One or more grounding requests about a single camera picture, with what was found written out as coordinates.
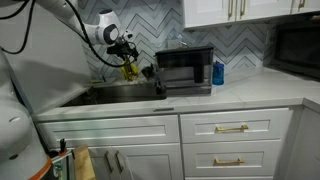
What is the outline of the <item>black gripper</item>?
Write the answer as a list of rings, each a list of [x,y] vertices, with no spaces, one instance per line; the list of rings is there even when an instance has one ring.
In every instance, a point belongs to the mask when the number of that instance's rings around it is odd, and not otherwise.
[[[107,53],[115,54],[122,59],[125,59],[126,56],[132,56],[134,60],[137,60],[139,56],[136,44],[122,37],[108,41]]]

